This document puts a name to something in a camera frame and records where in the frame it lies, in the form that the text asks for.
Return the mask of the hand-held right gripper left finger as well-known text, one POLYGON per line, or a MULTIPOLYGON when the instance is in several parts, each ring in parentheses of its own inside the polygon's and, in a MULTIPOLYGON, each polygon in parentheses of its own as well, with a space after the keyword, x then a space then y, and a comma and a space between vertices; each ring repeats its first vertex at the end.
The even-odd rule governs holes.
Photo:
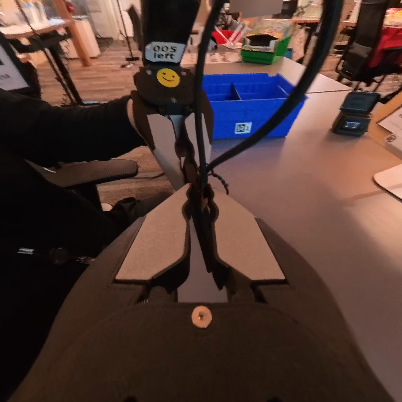
POLYGON ((148 213, 118 270, 117 283, 177 290, 188 278, 191 239, 185 184, 148 213))

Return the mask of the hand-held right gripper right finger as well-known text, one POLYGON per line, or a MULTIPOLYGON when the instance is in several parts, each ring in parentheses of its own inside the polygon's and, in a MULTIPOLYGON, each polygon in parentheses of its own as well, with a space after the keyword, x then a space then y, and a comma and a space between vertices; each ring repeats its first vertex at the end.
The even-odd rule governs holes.
POLYGON ((256 217, 229 195, 213 188, 210 194, 211 271, 218 288, 284 283, 256 217))

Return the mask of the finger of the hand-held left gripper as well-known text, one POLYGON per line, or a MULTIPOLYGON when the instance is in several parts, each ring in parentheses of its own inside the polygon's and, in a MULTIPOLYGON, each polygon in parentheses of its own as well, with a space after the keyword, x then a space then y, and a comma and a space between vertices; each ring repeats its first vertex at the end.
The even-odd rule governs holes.
POLYGON ((153 156, 173 189, 179 190, 185 184, 183 173, 185 154, 179 149, 178 144, 184 116, 148 114, 147 119, 154 143, 153 156))
MULTIPOLYGON (((206 164, 210 162, 211 150, 212 150, 212 140, 209 138, 208 127, 205 121, 204 113, 201 114, 202 119, 202 134, 204 139, 204 154, 206 164)), ((194 161, 199 168, 199 152, 198 152, 198 143, 197 143, 197 135, 195 131, 195 114, 191 113, 189 117, 187 117, 184 121, 184 125, 187 131, 187 136, 194 148, 194 161)))

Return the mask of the blue bin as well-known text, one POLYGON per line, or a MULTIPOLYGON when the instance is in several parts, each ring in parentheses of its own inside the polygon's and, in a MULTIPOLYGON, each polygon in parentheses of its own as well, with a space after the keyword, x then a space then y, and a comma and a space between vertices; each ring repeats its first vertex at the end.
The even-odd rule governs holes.
POLYGON ((250 137, 279 110, 293 89, 281 74, 205 74, 203 90, 214 113, 213 139, 250 137))

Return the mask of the person's left forearm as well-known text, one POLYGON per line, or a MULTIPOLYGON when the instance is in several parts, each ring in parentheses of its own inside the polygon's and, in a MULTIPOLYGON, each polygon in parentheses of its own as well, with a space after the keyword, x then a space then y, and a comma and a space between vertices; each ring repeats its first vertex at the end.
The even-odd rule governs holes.
POLYGON ((42 167, 107 161, 146 146, 128 113, 130 96, 94 107, 59 107, 1 90, 1 145, 42 167))

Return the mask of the person's left hand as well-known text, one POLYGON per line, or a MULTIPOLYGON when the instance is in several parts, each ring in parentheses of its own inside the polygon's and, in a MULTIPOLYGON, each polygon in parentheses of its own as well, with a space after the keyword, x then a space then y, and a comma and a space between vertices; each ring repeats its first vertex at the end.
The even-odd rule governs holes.
POLYGON ((148 146, 148 144, 146 143, 146 141, 144 140, 142 134, 138 131, 138 128, 135 125, 135 121, 134 121, 134 113, 133 113, 133 100, 131 98, 128 99, 127 102, 127 115, 128 115, 128 120, 130 125, 132 126, 136 137, 138 138, 138 140, 141 140, 142 142, 142 146, 148 146))

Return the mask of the green box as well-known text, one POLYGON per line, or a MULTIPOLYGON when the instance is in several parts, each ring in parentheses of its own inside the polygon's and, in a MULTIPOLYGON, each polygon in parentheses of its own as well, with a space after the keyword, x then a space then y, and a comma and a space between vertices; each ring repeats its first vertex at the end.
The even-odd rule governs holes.
POLYGON ((284 57, 292 35, 276 37, 267 33, 250 34, 242 39, 243 62, 272 65, 284 57))

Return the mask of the wooden trestle table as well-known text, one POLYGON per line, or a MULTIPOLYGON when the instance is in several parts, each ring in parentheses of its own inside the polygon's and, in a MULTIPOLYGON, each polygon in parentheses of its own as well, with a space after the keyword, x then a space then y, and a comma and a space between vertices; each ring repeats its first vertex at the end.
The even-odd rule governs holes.
POLYGON ((66 13, 61 19, 51 20, 43 1, 1 1, 1 33, 21 60, 26 57, 30 62, 37 53, 46 58, 63 89, 63 106, 98 105, 98 101, 83 100, 70 75, 68 57, 73 46, 84 67, 92 62, 66 2, 56 1, 56 5, 61 4, 66 13))

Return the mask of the white stand base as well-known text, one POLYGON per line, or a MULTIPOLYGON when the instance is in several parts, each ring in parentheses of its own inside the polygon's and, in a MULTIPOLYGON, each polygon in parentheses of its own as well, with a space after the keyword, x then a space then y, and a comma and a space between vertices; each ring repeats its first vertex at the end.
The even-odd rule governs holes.
POLYGON ((402 164, 375 174, 373 179, 380 188, 402 201, 402 164))

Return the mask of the small black display device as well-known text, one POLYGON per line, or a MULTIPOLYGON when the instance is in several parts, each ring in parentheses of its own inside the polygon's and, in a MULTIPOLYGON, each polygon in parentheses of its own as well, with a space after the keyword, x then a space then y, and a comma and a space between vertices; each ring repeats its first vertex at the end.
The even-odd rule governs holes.
POLYGON ((368 131, 371 112, 381 95, 352 91, 344 99, 330 131, 338 135, 361 137, 368 131))

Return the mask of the black office chair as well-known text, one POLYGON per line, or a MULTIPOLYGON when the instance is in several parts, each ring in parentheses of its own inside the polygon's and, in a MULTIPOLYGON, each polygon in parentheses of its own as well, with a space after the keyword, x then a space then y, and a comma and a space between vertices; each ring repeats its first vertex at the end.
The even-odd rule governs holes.
POLYGON ((370 68, 369 63, 380 42, 388 5, 388 0, 361 2, 354 31, 335 67, 337 82, 371 83, 375 68, 370 68))

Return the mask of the instruction sheet on wooden stand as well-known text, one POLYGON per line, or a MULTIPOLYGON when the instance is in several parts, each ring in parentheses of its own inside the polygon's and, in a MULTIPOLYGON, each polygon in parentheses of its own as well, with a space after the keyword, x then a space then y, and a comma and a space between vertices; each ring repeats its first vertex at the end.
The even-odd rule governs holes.
POLYGON ((390 114, 394 113, 397 109, 399 109, 402 105, 402 93, 397 94, 394 98, 392 98, 387 103, 383 104, 378 102, 374 107, 371 114, 371 121, 369 124, 369 129, 367 135, 380 146, 385 148, 387 151, 391 152, 399 159, 401 159, 401 150, 396 149, 392 146, 392 142, 394 139, 389 141, 388 137, 393 137, 393 133, 386 130, 382 126, 379 125, 383 119, 388 117, 390 114))

